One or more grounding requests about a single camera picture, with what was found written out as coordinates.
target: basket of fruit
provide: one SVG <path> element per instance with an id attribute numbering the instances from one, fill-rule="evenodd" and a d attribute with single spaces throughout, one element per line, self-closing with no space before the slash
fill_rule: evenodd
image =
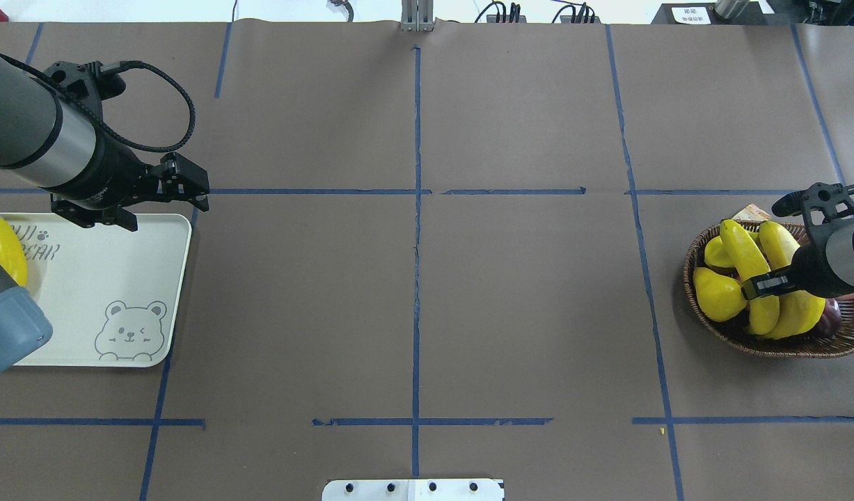
<path id="1" fill-rule="evenodd" d="M 692 242 L 683 285 L 692 310 L 733 348 L 770 358 L 836 358 L 854 352 L 854 295 L 822 299 L 805 291 L 745 301 L 739 273 L 789 266 L 803 225 L 725 219 Z"/>

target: bear face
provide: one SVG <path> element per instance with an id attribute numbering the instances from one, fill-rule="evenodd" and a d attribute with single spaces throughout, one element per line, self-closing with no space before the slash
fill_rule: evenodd
<path id="1" fill-rule="evenodd" d="M 100 360 L 151 360 L 164 345 L 161 320 L 166 305 L 154 301 L 145 308 L 128 308 L 114 301 L 105 308 L 105 325 L 95 338 Z"/>

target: white tray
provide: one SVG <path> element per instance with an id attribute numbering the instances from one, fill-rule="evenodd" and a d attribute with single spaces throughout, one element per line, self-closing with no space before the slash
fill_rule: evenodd
<path id="1" fill-rule="evenodd" d="M 16 365 L 151 367 L 173 339 L 191 225 L 138 214 L 139 230 L 80 228 L 54 214 L 0 213 L 25 248 L 28 290 L 52 339 Z"/>

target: white metal plate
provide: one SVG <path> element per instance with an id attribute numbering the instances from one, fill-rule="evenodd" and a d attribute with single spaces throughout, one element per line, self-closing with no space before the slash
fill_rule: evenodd
<path id="1" fill-rule="evenodd" d="M 357 500 L 504 501 L 504 481 L 500 479 L 333 481 L 324 486 L 322 491 L 322 501 Z"/>
<path id="2" fill-rule="evenodd" d="M 191 241 L 179 214 L 138 214 L 139 230 L 80 228 L 54 214 L 0 213 L 28 258 L 28 290 L 52 339 L 16 365 L 151 367 L 162 361 Z"/>

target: white floor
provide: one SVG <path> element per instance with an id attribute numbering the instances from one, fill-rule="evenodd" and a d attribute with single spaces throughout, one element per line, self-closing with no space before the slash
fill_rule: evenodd
<path id="1" fill-rule="evenodd" d="M 398 0 L 350 1 L 357 22 L 401 17 Z M 772 12 L 765 0 L 760 2 L 765 13 Z M 519 3 L 529 22 L 551 22 L 563 6 L 552 0 Z M 232 17 L 232 4 L 233 0 L 0 0 L 1 9 L 16 22 L 226 22 Z M 434 13 L 440 19 L 473 22 L 487 4 L 484 0 L 435 0 Z M 603 22 L 621 24 L 649 24 L 659 4 L 659 0 L 589 0 Z M 275 22 L 343 22 L 346 16 L 345 9 L 328 0 L 239 0 L 237 10 L 238 19 Z"/>

